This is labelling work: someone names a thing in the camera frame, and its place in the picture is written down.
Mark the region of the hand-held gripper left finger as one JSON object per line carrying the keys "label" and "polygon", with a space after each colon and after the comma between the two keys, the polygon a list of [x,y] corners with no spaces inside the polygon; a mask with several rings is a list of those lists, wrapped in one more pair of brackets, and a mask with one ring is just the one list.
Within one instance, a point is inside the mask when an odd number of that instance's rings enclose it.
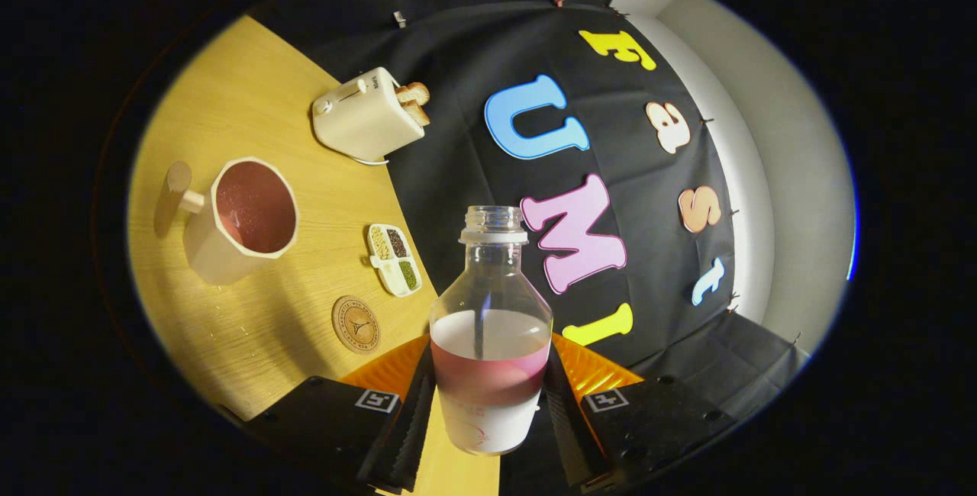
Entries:
{"label": "hand-held gripper left finger", "polygon": [[435,371],[423,335],[341,380],[312,375],[254,418],[227,418],[346,493],[413,491]]}

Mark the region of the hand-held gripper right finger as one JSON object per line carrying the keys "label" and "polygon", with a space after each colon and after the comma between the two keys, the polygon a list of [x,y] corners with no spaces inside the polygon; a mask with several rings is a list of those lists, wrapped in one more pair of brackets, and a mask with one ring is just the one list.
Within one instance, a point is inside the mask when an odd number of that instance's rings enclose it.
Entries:
{"label": "hand-held gripper right finger", "polygon": [[543,389],[566,481],[582,493],[644,485],[736,423],[671,375],[646,380],[559,335]]}

